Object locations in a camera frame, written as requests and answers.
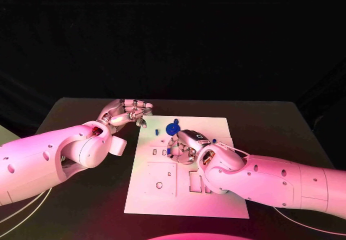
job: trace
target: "blue plastic piece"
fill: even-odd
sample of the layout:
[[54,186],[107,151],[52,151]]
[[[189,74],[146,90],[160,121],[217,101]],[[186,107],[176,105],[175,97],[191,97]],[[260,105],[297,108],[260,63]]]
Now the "blue plastic piece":
[[179,120],[175,119],[175,122],[170,123],[166,127],[166,133],[173,136],[181,131]]

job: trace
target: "black background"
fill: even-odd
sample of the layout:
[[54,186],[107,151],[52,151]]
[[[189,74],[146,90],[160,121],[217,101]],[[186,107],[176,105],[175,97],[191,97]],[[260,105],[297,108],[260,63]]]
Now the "black background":
[[62,97],[290,101],[316,127],[346,93],[342,8],[172,2],[0,4],[0,124],[21,137]]

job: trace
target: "robotic hand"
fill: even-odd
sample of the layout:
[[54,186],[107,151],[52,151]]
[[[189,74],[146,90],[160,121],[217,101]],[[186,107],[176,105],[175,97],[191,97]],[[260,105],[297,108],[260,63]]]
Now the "robotic hand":
[[[170,154],[175,144],[182,155]],[[222,142],[211,144],[192,130],[182,130],[172,137],[168,153],[168,157],[185,165],[196,161],[204,183],[217,194],[232,191],[269,206],[315,210],[346,219],[345,171],[250,155]]]
[[153,105],[114,100],[97,121],[22,138],[0,146],[0,206],[42,193],[94,168],[107,154],[123,155],[127,141],[113,136],[129,122],[147,127]]

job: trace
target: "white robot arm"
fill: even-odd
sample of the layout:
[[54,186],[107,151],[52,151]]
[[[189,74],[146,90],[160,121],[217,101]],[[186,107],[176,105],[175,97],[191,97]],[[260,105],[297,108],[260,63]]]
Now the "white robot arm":
[[222,142],[211,144],[196,131],[182,130],[178,143],[182,155],[168,157],[182,164],[196,161],[205,185],[218,193],[232,191],[244,199],[279,208],[320,211],[346,219],[346,172],[293,161],[250,155],[241,157]]
[[113,136],[126,123],[147,127],[143,115],[153,105],[117,99],[97,121],[22,138],[0,146],[0,206],[42,193],[80,171],[94,168],[107,154],[123,155],[127,141]]

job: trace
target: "dark table surface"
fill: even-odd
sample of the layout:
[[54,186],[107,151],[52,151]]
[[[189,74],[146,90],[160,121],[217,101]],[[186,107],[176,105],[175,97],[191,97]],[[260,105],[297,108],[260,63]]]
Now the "dark table surface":
[[[111,99],[62,98],[54,105],[38,134],[96,120],[110,101]],[[234,145],[248,153],[333,168],[292,102],[145,101],[153,103],[156,115],[225,117]],[[54,187],[36,213],[3,239],[145,240],[169,234],[196,232],[251,239],[345,239],[297,225],[273,207],[251,201],[247,201],[250,219],[126,214],[139,132],[136,124],[129,123],[116,134],[127,140],[123,156],[108,154],[98,167],[80,172]],[[28,202],[29,200],[23,200],[2,206],[2,215],[13,212]],[[25,219],[36,206],[38,203],[0,224],[0,234]],[[346,231],[346,220],[329,214],[296,209],[281,211],[312,227],[333,232]]]

